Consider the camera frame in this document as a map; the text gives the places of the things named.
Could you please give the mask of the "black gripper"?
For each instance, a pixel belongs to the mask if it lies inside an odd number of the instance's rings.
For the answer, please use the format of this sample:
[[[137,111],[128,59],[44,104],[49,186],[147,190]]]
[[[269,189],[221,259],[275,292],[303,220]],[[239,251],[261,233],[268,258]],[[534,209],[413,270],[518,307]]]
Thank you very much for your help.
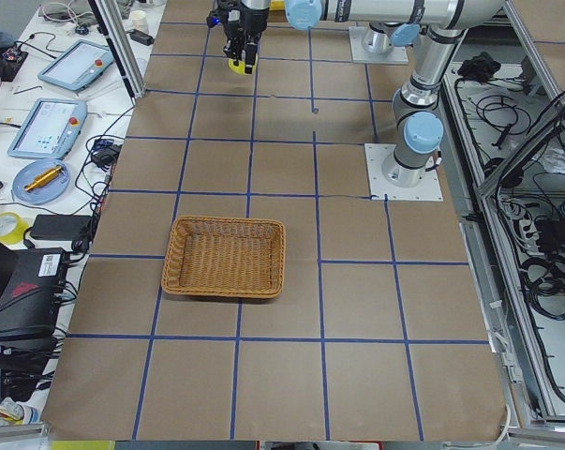
[[[268,17],[269,2],[265,0],[216,1],[206,24],[209,28],[223,27],[227,38],[223,52],[234,66],[243,61],[244,47],[244,74],[251,75],[258,62],[258,43]]]

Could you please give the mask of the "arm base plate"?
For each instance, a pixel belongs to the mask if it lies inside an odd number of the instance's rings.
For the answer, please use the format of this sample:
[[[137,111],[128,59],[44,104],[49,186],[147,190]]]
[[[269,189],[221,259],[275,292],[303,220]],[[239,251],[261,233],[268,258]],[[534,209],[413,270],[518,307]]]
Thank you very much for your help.
[[[438,171],[430,157],[420,169],[407,169],[394,158],[394,144],[364,146],[369,196],[377,201],[442,202]]]
[[[409,63],[405,47],[395,47],[386,34],[369,27],[352,26],[349,44],[353,63],[399,66]]]

